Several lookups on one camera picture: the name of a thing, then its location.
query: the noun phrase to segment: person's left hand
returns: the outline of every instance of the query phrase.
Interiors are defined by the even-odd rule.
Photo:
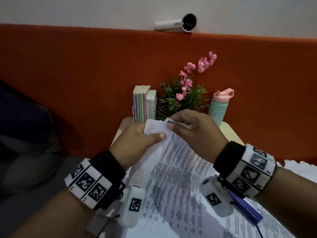
[[[145,123],[129,125],[109,148],[125,171],[135,165],[149,147],[166,138],[164,133],[143,135],[144,128]]]

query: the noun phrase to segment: white tracking device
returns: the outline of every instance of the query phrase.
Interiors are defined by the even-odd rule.
[[[143,205],[145,198],[145,189],[136,185],[127,185],[123,190],[123,197],[121,198],[121,207],[118,214],[118,223],[122,227],[136,226],[139,216],[141,205]]]
[[[186,14],[182,19],[155,22],[156,31],[182,29],[184,32],[191,32],[197,24],[197,18],[193,13]]]
[[[216,177],[210,176],[204,179],[199,190],[218,216],[225,217],[233,213],[233,199],[228,190],[222,188]]]

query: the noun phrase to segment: pink bottle lid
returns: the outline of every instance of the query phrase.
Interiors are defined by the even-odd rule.
[[[214,93],[214,96],[212,97],[212,100],[215,100],[219,103],[228,103],[229,99],[234,96],[235,91],[231,88],[228,88],[222,92],[217,91]]]

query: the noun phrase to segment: orange wall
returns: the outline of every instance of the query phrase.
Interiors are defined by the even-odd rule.
[[[209,97],[235,90],[224,121],[240,138],[279,159],[317,157],[317,40],[0,25],[0,78],[57,114],[69,154],[93,156],[132,115],[135,85],[160,89],[210,50],[194,83]]]

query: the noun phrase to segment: person's right hand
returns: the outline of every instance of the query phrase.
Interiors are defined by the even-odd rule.
[[[210,163],[215,162],[228,143],[227,138],[214,120],[206,114],[185,109],[170,118],[177,122],[192,125],[191,129],[177,123],[168,124],[167,127],[184,139],[197,155]]]

